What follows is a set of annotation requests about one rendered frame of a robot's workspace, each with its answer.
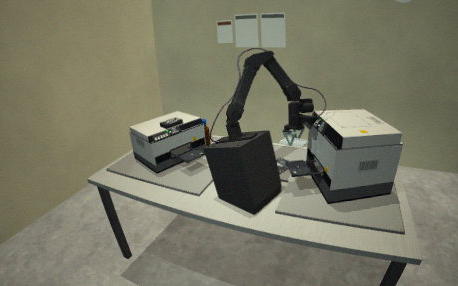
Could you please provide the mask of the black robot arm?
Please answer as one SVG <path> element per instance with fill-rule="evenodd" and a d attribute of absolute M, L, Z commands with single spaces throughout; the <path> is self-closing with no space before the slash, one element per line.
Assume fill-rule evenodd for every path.
<path fill-rule="evenodd" d="M 314 110 L 312 99 L 300 99 L 301 91 L 296 84 L 287 76 L 280 65 L 274 58 L 272 51 L 253 54 L 245 59 L 243 73 L 238 84 L 235 95 L 229 104 L 226 115 L 226 128 L 228 137 L 222 137 L 216 141 L 217 143 L 233 142 L 240 140 L 253 139 L 257 136 L 256 133 L 243 134 L 240 129 L 238 120 L 244 112 L 244 105 L 250 90 L 253 79 L 263 65 L 272 74 L 275 80 L 280 85 L 283 93 L 287 97 L 287 101 L 293 101 L 288 104 L 288 114 L 298 115 L 300 113 L 310 113 Z M 247 62 L 248 61 L 248 62 Z M 247 63 L 247 64 L 246 64 Z M 288 100 L 293 99 L 293 100 Z M 299 101 L 299 102 L 295 102 Z M 301 118 L 301 119 L 300 119 Z M 230 121 L 230 122 L 229 122 Z M 291 126 L 299 127 L 304 124 L 308 129 L 311 129 L 315 123 L 315 116 L 300 114 L 299 116 L 291 116 Z"/>

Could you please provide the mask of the brown bottle with blue cap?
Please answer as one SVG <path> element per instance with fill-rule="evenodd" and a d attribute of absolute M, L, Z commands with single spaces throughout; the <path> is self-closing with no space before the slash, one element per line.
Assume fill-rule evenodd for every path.
<path fill-rule="evenodd" d="M 209 127 L 206 126 L 206 119 L 202 119 L 202 121 L 204 123 L 206 146 L 208 146 L 208 145 L 210 145 Z"/>

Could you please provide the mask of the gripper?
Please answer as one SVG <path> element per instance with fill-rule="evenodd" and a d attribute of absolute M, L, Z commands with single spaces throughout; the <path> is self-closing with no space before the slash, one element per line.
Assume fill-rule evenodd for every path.
<path fill-rule="evenodd" d="M 294 132 L 296 132 L 296 130 L 301 130 L 301 132 L 299 134 L 299 137 L 297 138 L 297 139 L 300 139 L 300 137 L 301 137 L 301 135 L 302 135 L 302 133 L 303 133 L 303 131 L 305 129 L 304 125 L 301 125 L 300 127 L 291 126 L 291 116 L 299 116 L 299 115 L 289 115 L 288 114 L 288 116 L 289 116 L 289 124 L 284 126 L 283 135 L 285 136 L 289 146 L 292 146 L 294 138 L 297 138 L 297 133 L 294 133 Z M 290 131 L 291 129 L 293 130 L 293 132 Z M 292 136 L 291 142 L 289 141 L 287 135 L 291 135 Z"/>

